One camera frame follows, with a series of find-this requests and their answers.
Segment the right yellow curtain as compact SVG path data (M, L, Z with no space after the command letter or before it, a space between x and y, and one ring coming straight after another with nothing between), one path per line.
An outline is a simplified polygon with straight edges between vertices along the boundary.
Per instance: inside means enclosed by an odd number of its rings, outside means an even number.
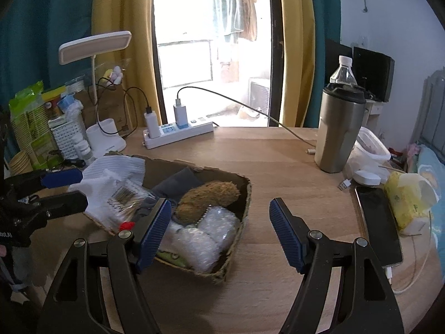
M312 0L281 0L284 37L282 121L301 127L315 75L315 15Z

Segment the right teal curtain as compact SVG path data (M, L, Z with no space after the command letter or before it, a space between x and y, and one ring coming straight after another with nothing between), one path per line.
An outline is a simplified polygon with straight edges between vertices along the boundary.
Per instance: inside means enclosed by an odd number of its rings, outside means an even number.
M326 39L339 42L341 32L340 0L312 0L315 15L315 72L304 127L317 128L322 90L326 85Z

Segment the black smartphone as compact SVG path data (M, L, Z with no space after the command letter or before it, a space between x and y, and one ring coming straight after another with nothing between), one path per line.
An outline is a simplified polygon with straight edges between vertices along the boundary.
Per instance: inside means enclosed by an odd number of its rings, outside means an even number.
M355 194L363 216L365 231L383 267L403 262L396 221L389 200L381 188L358 185Z

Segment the black monitor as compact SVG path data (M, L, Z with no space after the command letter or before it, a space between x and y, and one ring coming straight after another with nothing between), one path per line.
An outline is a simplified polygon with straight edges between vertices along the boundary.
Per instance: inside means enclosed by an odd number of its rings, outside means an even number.
M395 61L392 57L365 48L350 48L331 39L325 40L325 77L327 85L339 67L339 56L352 58L352 72L358 85L377 101L390 99Z

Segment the brown plush bear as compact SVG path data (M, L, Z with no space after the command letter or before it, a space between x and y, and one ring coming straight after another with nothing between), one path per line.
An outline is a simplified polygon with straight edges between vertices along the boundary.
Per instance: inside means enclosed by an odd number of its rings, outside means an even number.
M207 212L208 207L227 207L237 201L240 194L233 182L204 183L182 196L175 209L175 217L181 224L195 224Z

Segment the steel travel tumbler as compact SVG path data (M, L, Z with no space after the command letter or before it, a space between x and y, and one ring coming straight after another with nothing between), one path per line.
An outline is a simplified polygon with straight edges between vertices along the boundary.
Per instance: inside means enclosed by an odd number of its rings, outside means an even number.
M344 168L362 125L366 99L360 87L329 83L321 98L315 163L327 173Z

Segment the yellow tissue pack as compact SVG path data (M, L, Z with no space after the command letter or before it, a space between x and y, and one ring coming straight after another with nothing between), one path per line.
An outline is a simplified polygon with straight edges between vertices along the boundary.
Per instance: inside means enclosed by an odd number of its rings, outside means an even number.
M384 185L384 191L398 231L404 236L422 234L423 228L430 222L431 208L441 197L431 180L418 173L393 171Z

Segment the white dotted cloth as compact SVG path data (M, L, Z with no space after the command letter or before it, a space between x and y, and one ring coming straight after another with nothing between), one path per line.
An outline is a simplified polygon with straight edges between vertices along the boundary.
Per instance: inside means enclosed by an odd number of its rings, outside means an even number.
M161 243L159 245L159 251L170 252L177 254L177 249L175 247L176 236L179 230L183 229L183 226L171 220L167 226L164 236L162 237Z

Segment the tissue packet with cartoon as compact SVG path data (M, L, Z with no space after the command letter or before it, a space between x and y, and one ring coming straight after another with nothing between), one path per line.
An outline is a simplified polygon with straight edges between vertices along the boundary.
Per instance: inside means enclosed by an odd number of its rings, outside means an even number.
M189 265L187 261L184 260L179 254L175 252L162 251L159 250L156 254L156 258L160 259L162 262L166 262L169 265L178 268L188 268Z

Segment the bubble wrap roll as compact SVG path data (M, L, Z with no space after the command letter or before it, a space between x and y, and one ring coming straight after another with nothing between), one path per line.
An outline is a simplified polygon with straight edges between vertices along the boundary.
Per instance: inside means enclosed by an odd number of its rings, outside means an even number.
M241 221L221 206L210 206L196 224L183 226L176 236L175 247L189 267L208 273L220 255L234 242Z

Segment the clear water bottle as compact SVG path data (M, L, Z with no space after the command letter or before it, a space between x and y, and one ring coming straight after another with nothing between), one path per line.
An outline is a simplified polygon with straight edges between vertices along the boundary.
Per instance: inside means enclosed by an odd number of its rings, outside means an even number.
M339 55L339 68L331 75L330 83L357 86L352 72L352 58Z

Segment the grey dotted glove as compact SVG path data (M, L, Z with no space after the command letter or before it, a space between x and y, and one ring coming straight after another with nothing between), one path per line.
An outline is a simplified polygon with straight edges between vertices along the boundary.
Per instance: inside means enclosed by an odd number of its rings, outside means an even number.
M170 202L171 211L174 212L185 193L203 184L190 168L183 168L149 190L148 196L136 210L132 221L138 222L148 216L160 198L166 198Z

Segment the red plush toy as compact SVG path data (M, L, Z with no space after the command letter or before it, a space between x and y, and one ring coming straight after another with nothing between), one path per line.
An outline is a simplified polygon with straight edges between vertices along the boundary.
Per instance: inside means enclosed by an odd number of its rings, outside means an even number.
M122 222L122 224L119 225L119 232L132 231L134 226L135 222L133 221Z

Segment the cotton swab bag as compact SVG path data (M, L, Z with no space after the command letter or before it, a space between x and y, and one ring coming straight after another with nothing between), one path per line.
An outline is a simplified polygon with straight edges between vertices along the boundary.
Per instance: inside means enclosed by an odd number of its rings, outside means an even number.
M132 180L120 182L111 197L106 200L113 215L121 222L130 220L141 203L152 194Z

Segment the white towel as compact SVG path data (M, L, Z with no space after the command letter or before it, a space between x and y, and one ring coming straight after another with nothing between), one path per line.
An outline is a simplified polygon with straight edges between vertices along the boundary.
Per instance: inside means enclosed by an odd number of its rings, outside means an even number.
M145 160L121 154L96 159L83 171L83 179L69 186L69 191L80 191L88 198L85 214L106 231L116 233L122 222L115 218L106 200L118 184L132 180L143 187Z

